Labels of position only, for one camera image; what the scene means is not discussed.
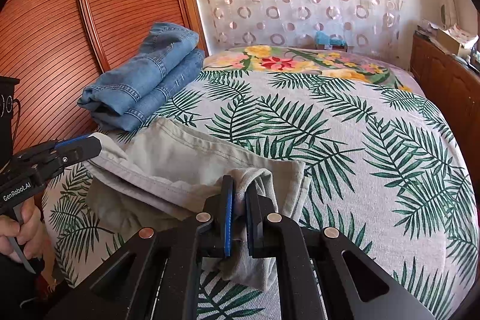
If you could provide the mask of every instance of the human hand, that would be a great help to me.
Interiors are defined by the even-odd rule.
[[[35,206],[33,197],[27,199],[21,208],[23,225],[7,216],[0,216],[0,253],[15,262],[21,262],[8,241],[8,237],[17,238],[18,244],[25,244],[23,253],[27,259],[42,255],[45,228],[40,221],[40,210]]]

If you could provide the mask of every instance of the blue jeans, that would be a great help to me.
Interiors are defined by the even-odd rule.
[[[138,54],[84,88],[77,104],[92,113],[125,114],[197,46],[198,38],[183,26],[155,22]]]
[[[195,80],[202,69],[204,57],[205,53],[200,49],[191,51],[153,91],[123,115],[114,114],[110,110],[96,110],[92,112],[92,118],[104,130],[119,128],[131,132],[137,129],[165,102]]]

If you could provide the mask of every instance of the black cable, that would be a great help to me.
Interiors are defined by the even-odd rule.
[[[15,145],[15,139],[17,137],[17,130],[18,130],[18,124],[20,123],[20,111],[22,109],[22,106],[20,105],[20,101],[18,99],[14,99],[12,102],[12,106],[14,103],[17,103],[18,105],[18,113],[17,113],[17,123],[15,125],[15,132],[13,133],[13,138],[11,139],[11,146],[13,147]]]

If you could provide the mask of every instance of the floral blanket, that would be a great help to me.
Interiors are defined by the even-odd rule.
[[[414,79],[394,65],[352,53],[255,45],[207,57],[204,70],[277,71],[340,77],[423,95]]]
[[[438,320],[472,286],[479,232],[470,176],[448,124],[424,97],[323,75],[217,70],[203,71],[143,127],[158,116],[266,158],[306,162],[312,185],[300,224],[338,228]],[[136,134],[110,136],[125,145]],[[91,182],[77,164],[43,198],[72,286],[128,239],[86,205]],[[278,285],[261,293],[204,272],[197,313],[200,320],[278,320]]]

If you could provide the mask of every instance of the beige pants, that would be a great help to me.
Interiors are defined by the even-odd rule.
[[[245,214],[244,196],[253,181],[260,195],[272,199],[275,210],[300,218],[310,185],[304,162],[266,159],[166,118],[123,147],[103,134],[94,136],[102,152],[85,162],[95,177],[87,203],[102,223],[126,238],[144,226],[171,228],[202,211],[205,200],[220,192],[223,175],[235,180],[235,220]],[[233,224],[232,235],[232,256],[204,259],[203,268],[217,268],[224,279],[268,290],[277,277],[274,259],[248,256],[244,222]]]

